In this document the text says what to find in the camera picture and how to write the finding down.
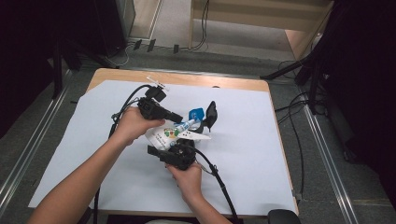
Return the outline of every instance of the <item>floor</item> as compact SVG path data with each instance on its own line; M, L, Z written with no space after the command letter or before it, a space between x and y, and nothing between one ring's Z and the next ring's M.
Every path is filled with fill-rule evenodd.
M135 18L130 37L151 39L161 0L134 0Z
M150 1L135 1L136 17L139 12L147 14L147 7L152 5ZM158 5L152 5L154 11ZM189 45L190 10L191 1L162 0L161 9L158 11L157 20L149 22L156 16L149 16L150 20L145 23L153 32L149 38L155 39L155 46L173 48L179 45L186 48ZM192 46L197 46L202 40L202 23L200 20L193 22ZM231 24L226 22L206 22L205 44L198 52L213 52L225 55L242 57L273 59L276 61L294 60L290 51L289 40L285 31L276 28L258 27L252 25ZM139 39L134 32L132 40Z
M162 9L166 8L166 3L172 1L163 0ZM170 17L171 15L160 10L159 20L164 20L161 18L166 16ZM259 46L258 44L243 46L242 50L235 42L238 41L238 38L222 42L228 44L223 45L222 48L221 44L214 47L210 41L216 41L208 38L208 49L203 49L203 52L181 51L178 54L174 54L173 49L167 47L173 47L175 43L183 46L184 35L168 38L166 35L161 35L161 30L166 30L166 28L162 28L162 25L157 21L152 33L152 36L157 39L157 47L154 48L154 51L147 52L146 46L137 50L129 48L125 50L127 54L120 52L118 56L110 60L118 64L123 63L121 69L192 71L208 73L213 76L253 79L271 74L291 63L287 61L293 60L290 47L283 41L285 35L279 30L266 33L269 35L268 38L260 38L260 42L264 42L260 43L262 49L256 49L255 46ZM225 36L211 31L209 27L207 31L209 35ZM238 48L229 50L231 49L228 48L229 46L238 46ZM27 208L27 204L30 202L54 150L62 140L78 98L84 94L92 74L99 68L97 63L84 55L81 55L81 60L83 66L79 71L70 71L64 76L64 83L68 83L68 85L64 89L62 99L52 102L50 99L52 86L49 86L23 113L9 132L0 139L1 196L4 195L3 187L6 187L7 178L13 174L12 170L16 167L15 164L17 164L20 155L26 154L23 153L25 149L33 152L30 157L27 157L27 164L24 168L16 167L21 168L24 175L15 180L13 185L15 188L8 193L12 196L8 198L9 201L2 203L0 223L24 223L33 211L31 208ZM292 72L269 81L274 108L289 105L292 98L306 90L306 87L295 86L291 77L294 77ZM56 105L57 112L49 117L50 123L45 127L38 145L32 146L29 143L30 137L34 134L43 115L46 114L46 109L56 102L59 103ZM378 176L364 164L351 164L344 160L341 143L336 138L328 118L325 116L310 117L309 111L304 107L295 108L295 112L292 120L301 142L302 151L298 148L296 133L290 120L279 122L278 127L290 169L290 178L297 197L302 199L299 203L299 217L302 223L396 223L395 210L382 190ZM278 119L284 115L285 112L276 113ZM319 133L313 131L312 127L315 125L320 128ZM302 162L304 162L304 171L302 171ZM332 176L334 175L332 168L335 168L339 179ZM344 193L341 195L346 196L345 201L339 197L339 189L334 186L334 180L341 181L341 186L344 189ZM299 193L302 186L304 186L303 193ZM340 202L350 202L349 210L346 210ZM253 218L247 219L245 222L266 223L266 220ZM100 216L100 223L106 223L106 215Z

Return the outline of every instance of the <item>person's right hand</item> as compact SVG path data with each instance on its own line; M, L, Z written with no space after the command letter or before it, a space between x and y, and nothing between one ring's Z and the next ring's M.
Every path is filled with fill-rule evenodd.
M126 147L126 145L131 145L140 135L145 134L148 129L163 124L165 124L164 119L144 119L139 108L128 107L122 113L119 125L111 137L120 139Z
M186 171L179 170L175 166L169 164L165 166L176 180L181 190L183 200L186 203L191 203L203 197L201 192L202 169L200 164L194 162Z

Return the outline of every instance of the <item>white paper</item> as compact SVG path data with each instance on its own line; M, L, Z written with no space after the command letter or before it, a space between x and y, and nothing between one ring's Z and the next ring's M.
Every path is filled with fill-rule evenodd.
M105 81L80 98L29 207L37 207L53 187L107 140L113 123L111 116L120 111L131 92L142 84ZM266 216L272 209L295 212L268 92L166 86L170 91L161 105L182 116L198 107L206 111L211 101L216 102L219 117L211 129L212 139L201 141L196 147L217 165L238 215ZM136 97L144 96L145 90ZM101 186L99 209L191 212L163 162L147 153L148 144L143 135L122 152ZM206 165L199 155L197 158ZM214 176L203 173L202 190L222 214L231 214Z

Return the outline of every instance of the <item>table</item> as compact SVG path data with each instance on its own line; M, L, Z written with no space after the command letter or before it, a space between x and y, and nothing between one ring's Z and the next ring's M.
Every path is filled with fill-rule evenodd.
M197 143L197 148L218 166L219 175L240 217L264 217L276 208L289 209L298 214L265 81L112 69L95 72L87 93L78 101L75 115L41 179L30 207L36 207L59 181L106 141L112 123L111 114L119 111L134 89L148 83L147 76L160 80L171 89L161 105L178 114L186 111L184 107L190 110L194 105L202 105L205 109L210 104L207 96L217 103L219 118L212 127L212 139ZM240 102L226 104L233 100ZM253 127L252 124L264 120L265 125ZM241 138L241 131L246 128L250 128L252 133L247 132L249 138ZM172 176L163 168L163 163L147 153L147 144L148 140L142 136L122 152L102 184L99 210L119 215L193 216L182 201ZM213 176L204 173L202 189L209 202L223 215L231 214Z
M200 20L206 0L191 0L190 48L193 20ZM332 10L329 0L210 0L209 21L225 21L285 29L296 60L300 60L323 30Z

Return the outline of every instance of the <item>black wire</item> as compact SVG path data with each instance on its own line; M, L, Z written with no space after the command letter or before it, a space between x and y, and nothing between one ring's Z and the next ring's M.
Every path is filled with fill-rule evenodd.
M305 91L305 92L302 92L302 93L298 94L296 97L294 97L294 99L291 101L291 103L289 104L289 106L284 106L284 107L278 108L278 109L275 110L275 112L278 112L278 111L281 111L281 110L284 110L284 109L288 109L290 106L293 105L293 102L294 102L299 96L302 96L302 95L307 94L307 93L308 93L308 91Z
M304 108L305 105L307 105L307 104L303 104L303 106L301 106L296 112L294 112L292 114L287 113L283 118L281 118L280 120L277 121L277 124L279 125L279 124L283 123L286 119L288 119L290 116L300 113L300 111Z
M155 49L169 49L169 50L174 50L174 48L170 47L162 47L162 46L154 46ZM189 49L189 48L180 48L180 51L189 51L192 53L204 53L203 51L196 51L196 49Z
M298 102L296 102L296 103L294 103L292 105L288 105L288 106L284 106L284 107L280 107L278 109L275 109L275 112L279 112L279 111L282 111L282 110L285 110L285 109L289 109L289 107L291 107L291 106L300 105L300 104L304 104L304 103L307 103L307 102L308 102L307 100L298 101Z
M114 131L116 130L117 125L119 124L120 121L120 117L122 115L122 113L126 110L126 108L128 108L131 104L136 103L136 101L131 101L131 99L134 97L134 95L140 91L143 88L150 88L150 85L142 85L140 87L138 87L136 90L134 90L134 92L131 93L131 95L129 95L128 99L125 101L125 103L123 104L121 110L119 113L113 115L111 118L113 118L113 125L111 126L110 129L110 133L108 134L108 138L110 138L110 136L114 133ZM97 224L98 222L98 204L99 204L99 194L100 194L100 187L99 189L96 191L95 193L95 197L94 197L94 203L93 203L93 224Z
M195 148L195 152L198 153L199 155L202 156L202 158L204 158L204 160L207 162L207 164L209 165L210 170L212 171L212 175L218 180L220 188L225 196L225 199L227 200L228 205L230 205L231 208L231 212L233 213L233 223L237 223L239 224L239 219L238 219L238 215L235 212L235 208L233 207L233 202L231 202L231 198L230 195L227 192L227 189L225 188L224 183L222 182L219 173L218 173L218 169L216 166L214 166L209 159L204 155L204 153L202 153L200 150Z
M297 100L297 98L299 98L300 96L302 96L302 95L304 95L304 94L307 94L307 92L300 93L300 94L298 94L296 97L294 97L294 99L291 100L290 105L292 105L293 102L294 102L295 100ZM303 198L304 198L304 196L303 196L303 193L304 193L304 182L305 182L304 153L303 153L303 148L301 147L300 137L299 137L298 134L297 134L297 131L296 131L296 128L295 128L293 119L291 118L291 109L290 109L290 107L289 107L289 112L288 112L288 114L289 114L289 119L290 119L291 127L292 127L292 129L293 129L293 131L294 131L294 134L296 135L298 148L299 148L299 150L300 150L300 160L301 160L301 188L300 188L300 194L301 194L301 197L302 197L302 199L303 199Z
M129 62L129 58L130 58L127 49L128 49L129 47L133 46L136 42L131 42L131 43L132 43L132 44L127 45L127 46L124 48L124 52L125 52L125 55L126 55L126 57L127 57L127 59L126 59L126 61L125 61L124 63L114 63L113 61L110 60L112 57L116 56L118 53L115 54L115 55L113 55L113 56L110 57L110 58L108 58L108 57L106 56L106 59L107 59L110 63L112 63L112 64L114 64L114 65L116 65L116 66L124 66L125 64L127 64L127 63Z
M296 62L296 61L283 61L283 62L281 62L280 64L277 65L277 71L280 70L280 65L281 65L282 63L295 63L295 62ZM293 70L293 74L294 74L294 77L288 77L288 76L286 76L286 74L283 74L282 76L285 77L285 78L295 78L295 77L297 77L297 75L296 75L296 73L294 72L294 70Z
M201 42L197 46L192 47L191 49L189 49L189 48L180 48L180 49L198 50L205 43L205 41L206 41L206 24L207 24L207 14L208 14L208 12L209 12L209 0L206 1L205 7L204 7L204 12L202 13L202 18L201 18L201 28L202 28L202 39L201 39Z

